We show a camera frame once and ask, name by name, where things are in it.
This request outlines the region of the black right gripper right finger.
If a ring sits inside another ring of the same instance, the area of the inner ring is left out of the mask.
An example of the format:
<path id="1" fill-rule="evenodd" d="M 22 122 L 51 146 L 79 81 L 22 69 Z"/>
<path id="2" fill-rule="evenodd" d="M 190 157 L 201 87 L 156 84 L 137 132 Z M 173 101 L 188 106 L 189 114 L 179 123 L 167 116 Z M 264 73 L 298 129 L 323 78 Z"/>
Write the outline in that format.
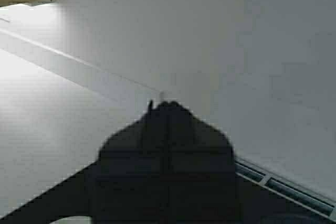
<path id="1" fill-rule="evenodd" d="M 235 154 L 227 136 L 170 103 L 172 218 L 177 223 L 240 223 Z"/>

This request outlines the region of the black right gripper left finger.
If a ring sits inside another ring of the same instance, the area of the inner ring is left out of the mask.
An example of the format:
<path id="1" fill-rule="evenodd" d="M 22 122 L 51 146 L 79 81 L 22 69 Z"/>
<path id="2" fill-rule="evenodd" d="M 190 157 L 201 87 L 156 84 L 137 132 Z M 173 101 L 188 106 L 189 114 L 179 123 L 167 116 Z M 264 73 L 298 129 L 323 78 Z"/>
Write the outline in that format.
<path id="1" fill-rule="evenodd" d="M 167 223 L 168 103 L 112 134 L 90 168 L 92 223 Z"/>

